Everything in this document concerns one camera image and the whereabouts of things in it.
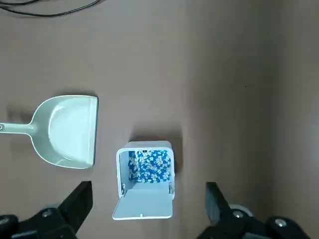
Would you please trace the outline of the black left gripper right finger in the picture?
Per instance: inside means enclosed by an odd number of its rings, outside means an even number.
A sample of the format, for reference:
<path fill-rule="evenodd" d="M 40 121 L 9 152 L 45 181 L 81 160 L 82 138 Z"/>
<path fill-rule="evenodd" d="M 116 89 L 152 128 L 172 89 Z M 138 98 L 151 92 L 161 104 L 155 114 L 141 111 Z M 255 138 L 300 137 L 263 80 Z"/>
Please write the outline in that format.
<path fill-rule="evenodd" d="M 206 182 L 205 209 L 210 225 L 200 239 L 308 239 L 307 233 L 293 220 L 280 216 L 265 222 L 243 208 L 232 208 L 217 183 Z"/>

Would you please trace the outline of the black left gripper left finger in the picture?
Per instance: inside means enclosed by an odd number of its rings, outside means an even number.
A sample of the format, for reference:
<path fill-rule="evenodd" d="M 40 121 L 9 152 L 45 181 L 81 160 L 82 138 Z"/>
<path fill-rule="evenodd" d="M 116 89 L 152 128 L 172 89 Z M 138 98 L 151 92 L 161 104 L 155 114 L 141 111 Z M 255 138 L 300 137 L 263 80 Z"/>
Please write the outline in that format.
<path fill-rule="evenodd" d="M 20 221 L 16 215 L 1 215 L 2 239 L 75 239 L 93 207 L 91 181 L 82 181 L 57 207 L 45 208 Z"/>

